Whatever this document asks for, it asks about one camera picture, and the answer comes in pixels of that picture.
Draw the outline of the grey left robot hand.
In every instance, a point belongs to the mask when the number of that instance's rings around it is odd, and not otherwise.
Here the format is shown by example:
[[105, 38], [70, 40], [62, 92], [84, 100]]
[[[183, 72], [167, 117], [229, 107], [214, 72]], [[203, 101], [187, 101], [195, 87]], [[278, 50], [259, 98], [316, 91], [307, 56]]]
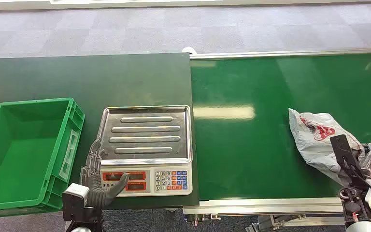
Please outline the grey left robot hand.
[[117, 184], [114, 184], [110, 189], [103, 189], [100, 168], [102, 156], [106, 155], [106, 152], [101, 148], [101, 145], [101, 139], [97, 138], [90, 146], [85, 166], [81, 168], [80, 184], [89, 187], [90, 193], [94, 196], [102, 194], [106, 199], [113, 200], [127, 186], [130, 174], [123, 173]]

